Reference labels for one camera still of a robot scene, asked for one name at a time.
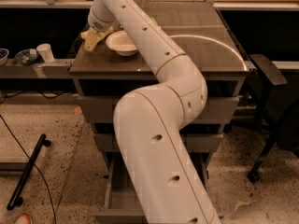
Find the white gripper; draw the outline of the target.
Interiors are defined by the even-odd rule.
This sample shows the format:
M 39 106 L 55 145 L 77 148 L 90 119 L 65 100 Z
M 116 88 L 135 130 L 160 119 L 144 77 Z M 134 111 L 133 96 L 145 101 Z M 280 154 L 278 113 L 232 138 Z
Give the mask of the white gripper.
M 90 28 L 84 33 L 84 48 L 92 52 L 100 41 L 113 34 L 114 29 L 111 26 L 114 21 L 113 14 L 106 8 L 104 3 L 101 0 L 93 0 L 88 15 L 88 23 L 96 31 Z

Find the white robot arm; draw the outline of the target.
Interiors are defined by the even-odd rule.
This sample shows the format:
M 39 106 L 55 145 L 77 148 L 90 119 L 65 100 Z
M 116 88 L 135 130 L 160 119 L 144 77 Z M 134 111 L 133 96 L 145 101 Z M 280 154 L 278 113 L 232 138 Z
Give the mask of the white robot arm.
M 114 110 L 119 149 L 149 224 L 221 224 L 179 134 L 203 111 L 206 81 L 192 59 L 134 0 L 94 0 L 98 31 L 118 21 L 158 82 Z

